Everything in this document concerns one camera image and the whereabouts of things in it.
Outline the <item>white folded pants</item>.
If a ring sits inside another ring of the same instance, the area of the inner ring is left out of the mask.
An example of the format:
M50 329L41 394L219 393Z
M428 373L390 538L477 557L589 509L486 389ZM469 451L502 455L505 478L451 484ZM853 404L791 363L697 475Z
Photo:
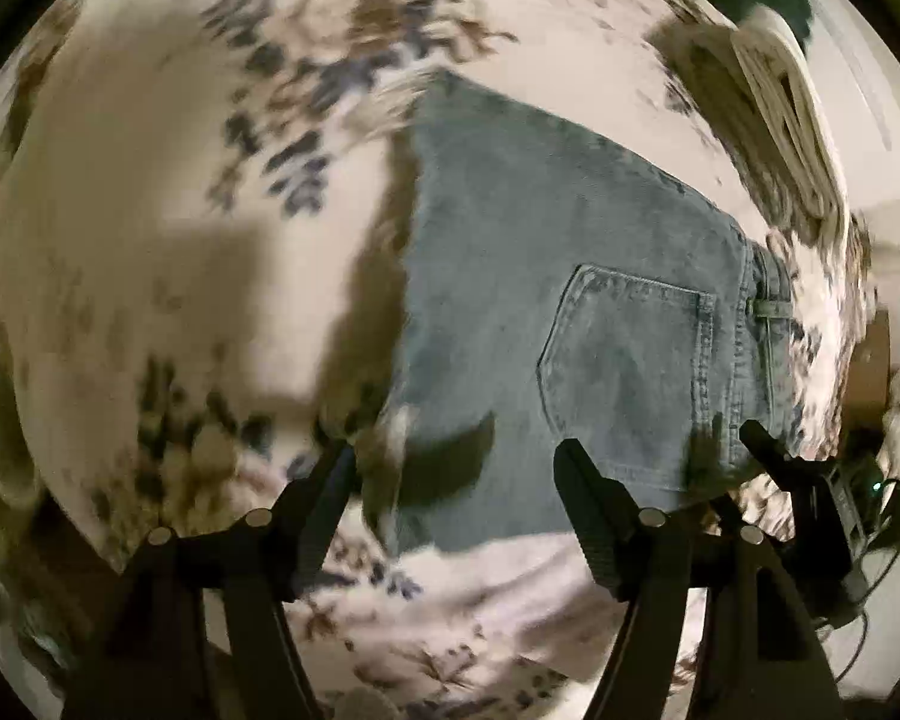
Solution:
M842 249L847 182L797 36L777 11L756 5L731 32L730 46L782 160L792 226L806 229L808 245Z

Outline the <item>floral bed cover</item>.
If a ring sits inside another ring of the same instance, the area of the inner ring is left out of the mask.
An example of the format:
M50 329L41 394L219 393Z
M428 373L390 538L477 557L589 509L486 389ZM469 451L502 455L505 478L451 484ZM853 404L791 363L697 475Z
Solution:
M800 447L831 449L862 252L767 208L649 41L717 0L55 0L0 70L0 359L105 561L222 527L380 385L408 99L450 68L701 190L792 278Z

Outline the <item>blue denim shorts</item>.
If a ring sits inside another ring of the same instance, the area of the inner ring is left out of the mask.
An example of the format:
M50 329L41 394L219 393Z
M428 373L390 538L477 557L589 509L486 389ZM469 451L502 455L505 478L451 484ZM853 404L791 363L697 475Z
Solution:
M452 73L418 99L409 141L393 548L564 532L564 439L669 512L756 475L743 422L790 436L790 278L730 215L624 146Z

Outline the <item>white headboard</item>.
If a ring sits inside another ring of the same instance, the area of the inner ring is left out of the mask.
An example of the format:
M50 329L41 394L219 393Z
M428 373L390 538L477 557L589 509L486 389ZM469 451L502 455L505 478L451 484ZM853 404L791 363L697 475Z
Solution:
M809 75L854 210L900 202L900 63L848 0L808 0Z

